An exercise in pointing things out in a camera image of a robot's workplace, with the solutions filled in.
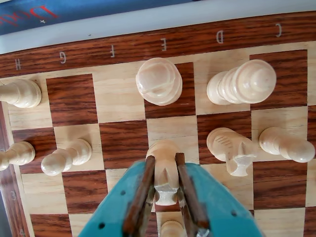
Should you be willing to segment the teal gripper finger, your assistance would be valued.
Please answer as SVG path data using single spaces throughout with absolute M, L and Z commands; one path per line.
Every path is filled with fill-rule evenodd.
M 134 163 L 99 204 L 80 237 L 144 237 L 154 201 L 155 158 Z
M 252 213 L 204 168 L 175 155 L 179 201 L 189 237 L 261 237 Z

